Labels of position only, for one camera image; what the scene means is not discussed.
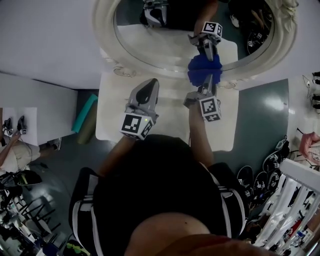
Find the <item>oval mirror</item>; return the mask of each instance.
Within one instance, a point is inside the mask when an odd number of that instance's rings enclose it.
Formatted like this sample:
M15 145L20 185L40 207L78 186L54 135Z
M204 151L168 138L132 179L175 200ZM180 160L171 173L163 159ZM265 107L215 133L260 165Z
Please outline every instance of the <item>oval mirror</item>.
M190 37L210 22L221 25L217 53L222 80L243 79L272 68L296 34L294 0L96 0L92 20L101 48L124 67L185 78L199 54Z

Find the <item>sleeve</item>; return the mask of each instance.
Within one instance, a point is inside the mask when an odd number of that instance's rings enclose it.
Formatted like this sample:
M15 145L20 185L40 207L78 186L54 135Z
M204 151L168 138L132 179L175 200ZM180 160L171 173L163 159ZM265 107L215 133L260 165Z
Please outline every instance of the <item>sleeve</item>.
M227 187L228 189L236 190L244 205L245 216L249 215L249 202L245 195L245 189L240 185L236 175L232 172L229 166L225 162L220 162L211 165L208 168L208 171L218 180L218 182Z

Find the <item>ornate white mirror frame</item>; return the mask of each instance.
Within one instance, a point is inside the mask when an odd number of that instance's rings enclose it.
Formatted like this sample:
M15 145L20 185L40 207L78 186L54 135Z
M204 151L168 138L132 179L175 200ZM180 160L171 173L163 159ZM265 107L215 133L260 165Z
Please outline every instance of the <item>ornate white mirror frame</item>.
M92 12L92 25L100 47L110 58L124 67L142 74L154 74L172 79L185 79L186 72L172 71L173 68L160 68L135 56L138 52L128 52L116 24L116 10L121 0L95 0ZM273 23L267 40L253 54L226 64L222 67L222 81L240 80L261 74L279 63L291 50L297 34L296 0L265 0L273 14Z

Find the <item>hand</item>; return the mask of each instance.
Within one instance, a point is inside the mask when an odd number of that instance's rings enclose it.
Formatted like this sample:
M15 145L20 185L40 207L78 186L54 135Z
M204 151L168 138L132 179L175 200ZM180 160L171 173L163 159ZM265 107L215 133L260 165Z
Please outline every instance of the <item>hand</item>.
M213 84L220 83L222 65L219 55L215 55L213 61L209 61L207 56L202 53L195 56L188 65L188 77L193 86L202 86L208 75L213 74Z
M299 152L309 161L312 163L315 163L316 165L320 166L320 162L313 159L312 155L309 153L310 147L317 143L320 142L320 137L315 133L305 133L302 135L301 143L299 146Z
M263 22L262 20L259 21L259 25L260 25L260 28L261 28L262 30L265 29L265 24L264 24L264 22Z
M21 137L20 131L16 131L15 134L11 138L12 143L16 143L20 137Z

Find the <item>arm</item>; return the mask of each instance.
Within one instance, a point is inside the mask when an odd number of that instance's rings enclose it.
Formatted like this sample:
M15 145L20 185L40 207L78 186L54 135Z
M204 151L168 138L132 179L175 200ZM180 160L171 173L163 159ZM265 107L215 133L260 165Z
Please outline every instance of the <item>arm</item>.
M260 19L259 15L258 15L254 10L251 10L251 13L252 13L252 15L254 16L254 18L258 21L260 27L261 27L262 29L264 29L264 28L265 28L265 24L264 24L264 22L262 21L262 19Z
M263 24L268 28L267 23L266 23L265 18L264 18L264 15L262 13L262 9L259 9L258 15L259 15L259 18L262 20Z
M201 33L205 22L209 22L212 17L216 14L218 9L218 0L206 0L205 5L202 8L197 21L194 25L194 35Z
M115 147L110 151L107 158L103 161L98 175L105 177L119 162L120 160L133 148L136 140L123 136Z
M207 168L214 164L214 156L207 138L205 121L197 102L189 110L190 143L195 160Z

